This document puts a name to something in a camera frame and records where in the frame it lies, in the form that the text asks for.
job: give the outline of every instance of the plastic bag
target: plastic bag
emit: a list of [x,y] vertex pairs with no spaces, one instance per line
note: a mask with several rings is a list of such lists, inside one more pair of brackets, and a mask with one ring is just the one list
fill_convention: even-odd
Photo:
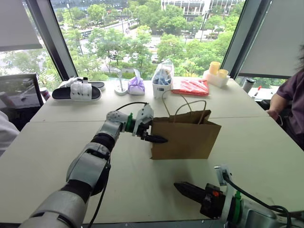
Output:
[[174,77],[174,65],[170,59],[166,59],[159,65],[152,77],[152,83],[157,85],[169,85]]
[[131,78],[128,83],[129,94],[132,95],[144,95],[144,84],[141,78],[141,73],[134,69],[135,77]]
[[207,81],[203,79],[183,79],[174,82],[172,92],[175,94],[208,96],[209,87]]

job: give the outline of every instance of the red package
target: red package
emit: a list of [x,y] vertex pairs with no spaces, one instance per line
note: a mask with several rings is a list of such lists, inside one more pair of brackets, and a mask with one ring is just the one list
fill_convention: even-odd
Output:
[[203,79],[183,79],[173,81],[173,93],[189,94],[196,96],[208,96],[209,87]]

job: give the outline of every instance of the black cable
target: black cable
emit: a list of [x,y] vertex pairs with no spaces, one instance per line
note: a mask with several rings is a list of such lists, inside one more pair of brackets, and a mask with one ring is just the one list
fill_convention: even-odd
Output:
[[132,103],[128,103],[128,104],[125,104],[125,105],[117,108],[116,111],[118,111],[118,110],[120,110],[120,109],[122,109],[122,108],[124,108],[124,107],[126,107],[128,105],[133,105],[133,104],[144,104],[144,105],[147,105],[148,103],[147,102],[140,102],[140,101],[138,101],[138,102],[132,102]]
[[250,195],[248,192],[242,190],[239,186],[237,186],[235,183],[233,183],[230,179],[229,179],[229,176],[228,174],[224,173],[223,174],[223,178],[224,180],[230,184],[234,189],[238,190],[239,192],[241,192],[242,194],[244,194],[245,196],[247,196],[248,198],[252,199],[253,201],[257,202],[258,204],[261,204],[262,206],[266,207],[267,209],[269,210],[273,210],[275,212],[279,212],[279,213],[282,213],[286,216],[287,218],[287,224],[286,224],[286,228],[290,228],[291,227],[291,217],[290,217],[290,214],[288,212],[288,210],[282,206],[277,206],[277,205],[273,205],[273,206],[270,206],[266,203],[264,203],[263,201],[259,200],[258,198]]
[[98,212],[99,212],[99,209],[100,209],[100,206],[101,206],[101,202],[103,201],[103,198],[104,198],[105,189],[106,189],[106,186],[107,186],[107,184],[108,184],[108,180],[109,180],[109,174],[108,174],[107,177],[106,177],[106,181],[105,181],[105,184],[104,184],[103,192],[101,193],[101,196],[100,196],[98,205],[97,205],[97,207],[96,207],[96,210],[95,210],[95,212],[94,212],[94,215],[93,215],[93,217],[92,217],[92,219],[91,219],[89,225],[87,226],[87,228],[91,228],[91,226],[93,225],[94,220],[95,220],[95,218],[96,218],[96,216],[97,216],[97,214],[98,214]]

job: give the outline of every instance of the purple pouch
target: purple pouch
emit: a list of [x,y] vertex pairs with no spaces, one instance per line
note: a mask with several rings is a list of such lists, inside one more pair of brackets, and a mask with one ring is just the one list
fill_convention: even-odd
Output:
[[131,78],[128,83],[129,94],[132,95],[144,95],[144,84],[143,79],[140,77],[140,72],[134,69],[135,77]]

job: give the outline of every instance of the white sleeve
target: white sleeve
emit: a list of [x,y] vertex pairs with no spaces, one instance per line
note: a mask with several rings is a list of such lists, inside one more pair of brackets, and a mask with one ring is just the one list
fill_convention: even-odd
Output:
[[0,111],[0,156],[6,151],[18,134],[19,131],[15,125]]

